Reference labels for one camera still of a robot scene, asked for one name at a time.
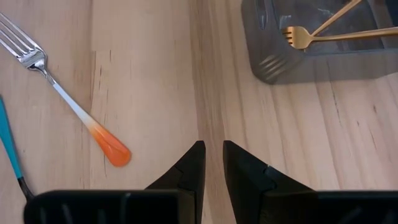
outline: clear plastic container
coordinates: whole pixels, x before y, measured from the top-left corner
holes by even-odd
[[[306,72],[301,70],[308,70],[308,67],[319,63],[333,66],[341,60],[354,61],[345,65],[347,70],[353,71],[364,63],[371,67],[372,63],[379,63],[381,57],[398,58],[398,36],[314,42],[305,50],[297,50],[287,43],[280,31],[288,26],[302,26],[312,33],[349,1],[243,0],[243,22],[255,76],[270,84],[311,82],[315,72],[306,77],[302,74]],[[398,22],[397,11],[396,0],[363,0],[319,36],[398,26],[394,25]],[[382,71],[372,70],[369,74],[332,72],[328,80],[376,78],[398,71],[396,64],[392,62],[382,67]]]

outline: light wood surface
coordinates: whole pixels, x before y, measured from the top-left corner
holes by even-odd
[[[133,154],[113,167],[52,87],[1,49],[0,94],[31,189],[143,189],[198,139],[207,147],[203,223],[235,222],[224,139],[314,189],[396,189],[398,73],[266,85],[249,66],[240,3],[0,0],[46,50],[59,83]],[[22,223],[24,204],[0,145],[1,222]]]

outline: blue utensil handle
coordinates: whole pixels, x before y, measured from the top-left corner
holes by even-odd
[[[22,177],[21,168],[19,167],[14,139],[12,138],[10,124],[6,113],[6,107],[2,97],[0,96],[0,138],[6,148],[8,158],[11,161],[12,168],[17,179]]]

